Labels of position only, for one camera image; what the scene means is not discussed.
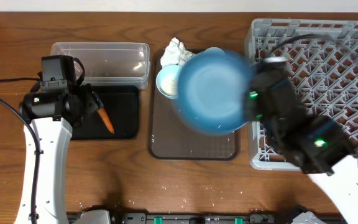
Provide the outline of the large blue plate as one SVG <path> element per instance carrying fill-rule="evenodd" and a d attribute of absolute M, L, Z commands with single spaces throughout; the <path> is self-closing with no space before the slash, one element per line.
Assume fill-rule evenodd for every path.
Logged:
<path fill-rule="evenodd" d="M 244 97 L 253 63 L 226 51 L 205 50 L 182 66 L 175 106 L 183 122 L 207 135 L 232 133 L 247 124 Z"/>

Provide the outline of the light blue rice bowl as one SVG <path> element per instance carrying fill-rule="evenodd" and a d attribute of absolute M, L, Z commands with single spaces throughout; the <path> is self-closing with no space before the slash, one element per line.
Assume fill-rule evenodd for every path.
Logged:
<path fill-rule="evenodd" d="M 177 99 L 177 83 L 182 67 L 179 65 L 168 65 L 158 72 L 156 86 L 159 92 L 168 99 Z"/>

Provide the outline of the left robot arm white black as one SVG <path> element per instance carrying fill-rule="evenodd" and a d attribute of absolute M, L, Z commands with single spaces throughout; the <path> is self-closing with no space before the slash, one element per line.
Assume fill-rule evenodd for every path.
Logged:
<path fill-rule="evenodd" d="M 16 223 L 68 223 L 65 203 L 67 152 L 73 126 L 102 110 L 91 85 L 43 82 L 20 105 L 25 171 Z"/>

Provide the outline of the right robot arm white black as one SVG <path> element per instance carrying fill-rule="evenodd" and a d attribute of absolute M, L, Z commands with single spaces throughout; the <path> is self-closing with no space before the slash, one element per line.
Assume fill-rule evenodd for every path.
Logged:
<path fill-rule="evenodd" d="M 308 114 L 284 71 L 287 58 L 270 57 L 254 67 L 244 110 L 262 123 L 268 141 L 335 204 L 348 223 L 358 223 L 358 145 L 325 115 Z"/>

